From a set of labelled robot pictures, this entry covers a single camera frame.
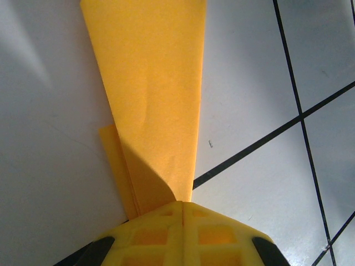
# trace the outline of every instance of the folded paper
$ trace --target folded paper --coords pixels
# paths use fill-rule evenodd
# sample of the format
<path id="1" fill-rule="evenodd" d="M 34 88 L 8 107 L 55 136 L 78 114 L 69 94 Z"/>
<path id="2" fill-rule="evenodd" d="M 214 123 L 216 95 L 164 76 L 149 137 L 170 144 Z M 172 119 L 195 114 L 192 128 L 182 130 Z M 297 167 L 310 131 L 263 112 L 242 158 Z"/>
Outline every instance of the folded paper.
<path id="1" fill-rule="evenodd" d="M 100 134 L 129 218 L 189 201 L 206 1 L 82 0 L 81 7 L 115 122 Z"/>

